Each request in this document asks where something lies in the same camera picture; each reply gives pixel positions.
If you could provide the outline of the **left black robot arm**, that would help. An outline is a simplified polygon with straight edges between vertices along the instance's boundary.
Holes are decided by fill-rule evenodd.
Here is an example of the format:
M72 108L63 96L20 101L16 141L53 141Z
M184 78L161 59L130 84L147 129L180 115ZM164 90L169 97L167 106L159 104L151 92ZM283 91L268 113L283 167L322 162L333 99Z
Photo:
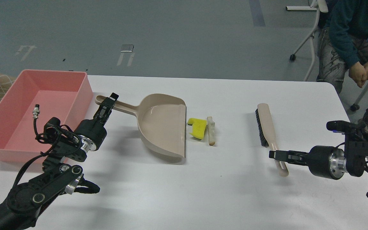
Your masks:
M39 216L60 195L100 191L98 185L84 178L81 166L71 166L64 160L84 162L89 151L99 149L107 135L104 125L118 97L116 93L105 97L93 118L82 120L74 131L53 117L39 133L36 123L40 106L35 105L35 139L39 143L50 144L50 148L27 161L17 174L6 199L0 204L0 230L34 227Z

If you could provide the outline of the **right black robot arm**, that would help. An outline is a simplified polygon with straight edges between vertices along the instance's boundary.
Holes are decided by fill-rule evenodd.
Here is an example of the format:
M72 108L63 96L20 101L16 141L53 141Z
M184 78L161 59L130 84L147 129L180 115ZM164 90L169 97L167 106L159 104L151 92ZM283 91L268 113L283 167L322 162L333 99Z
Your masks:
M353 177L368 173L368 130L365 124L336 120L327 122L326 129L345 136L343 149L339 146L314 146L309 152L270 150L269 157L306 166L314 176L332 180L341 179L345 173Z

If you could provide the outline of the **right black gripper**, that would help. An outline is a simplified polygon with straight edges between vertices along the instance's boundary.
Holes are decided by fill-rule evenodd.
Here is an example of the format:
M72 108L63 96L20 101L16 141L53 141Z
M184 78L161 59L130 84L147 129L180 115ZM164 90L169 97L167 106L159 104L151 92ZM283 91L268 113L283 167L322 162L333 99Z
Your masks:
M315 146L309 153L296 150L270 150L269 158L282 163L308 166L314 176L326 179L339 180L346 173L344 151L333 146Z

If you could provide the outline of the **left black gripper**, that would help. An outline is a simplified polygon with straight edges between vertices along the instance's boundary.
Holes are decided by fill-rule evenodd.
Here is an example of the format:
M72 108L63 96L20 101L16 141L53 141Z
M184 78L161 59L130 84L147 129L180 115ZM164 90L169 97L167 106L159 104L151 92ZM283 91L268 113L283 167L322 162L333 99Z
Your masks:
M101 146L107 135L104 125L106 124L118 97L118 94L111 93L110 96L106 97L101 102L97 100L99 107L94 115L94 119L84 119L77 126L74 133L82 140L82 150L95 151Z

